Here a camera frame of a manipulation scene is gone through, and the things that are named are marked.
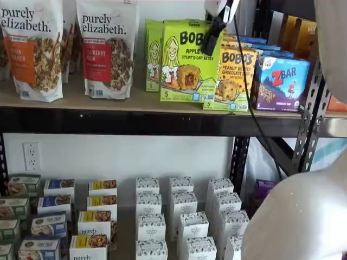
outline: orange granola bag label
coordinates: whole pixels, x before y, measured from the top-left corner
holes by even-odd
[[[5,42],[11,70],[16,80],[34,84],[34,42],[28,41],[26,36],[15,35],[5,37]]]

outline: granola bag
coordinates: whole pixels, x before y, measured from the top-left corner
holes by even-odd
[[[62,0],[0,0],[0,23],[20,98],[62,98]]]
[[[134,1],[77,0],[86,95],[130,97],[138,9]]]

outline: green box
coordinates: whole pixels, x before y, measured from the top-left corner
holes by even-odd
[[[164,21],[160,100],[198,102],[213,100],[222,36],[213,55],[201,52],[210,23],[200,20]]]

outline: black cable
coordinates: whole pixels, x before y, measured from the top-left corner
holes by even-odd
[[[269,154],[271,155],[271,157],[273,158],[274,162],[275,162],[275,166],[276,166],[276,169],[277,169],[277,173],[278,173],[278,177],[280,178],[280,180],[282,180],[282,174],[281,174],[281,170],[280,170],[280,166],[278,165],[277,161],[276,161],[276,157],[275,157],[275,154],[274,152],[272,151],[272,148],[270,146],[270,144],[268,143],[265,135],[264,135],[264,132],[262,131],[254,113],[253,113],[253,109],[252,109],[252,104],[250,102],[250,98],[249,98],[249,94],[248,94],[248,87],[247,87],[247,79],[246,79],[246,67],[245,67],[245,61],[243,59],[243,52],[242,52],[242,47],[241,47],[241,42],[240,42],[240,35],[239,35],[239,29],[237,27],[237,21],[236,21],[236,16],[234,17],[234,24],[235,24],[235,31],[236,31],[236,37],[237,37],[237,42],[239,44],[239,50],[240,50],[240,54],[241,54],[241,59],[242,59],[242,67],[243,67],[243,79],[245,81],[245,89],[246,89],[246,97],[247,97],[247,102],[248,102],[248,107],[249,107],[249,111],[250,111],[250,114],[254,120],[254,123],[256,124],[265,144],[267,145],[268,147],[268,151],[269,151]]]

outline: shelf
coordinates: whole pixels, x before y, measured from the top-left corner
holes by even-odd
[[[13,80],[0,82],[1,132],[130,135],[260,136],[249,113],[202,110],[202,104],[160,102],[135,78],[131,98],[95,100],[84,95],[82,74],[71,75],[64,98],[20,100]],[[298,113],[255,112],[266,136],[296,137]]]

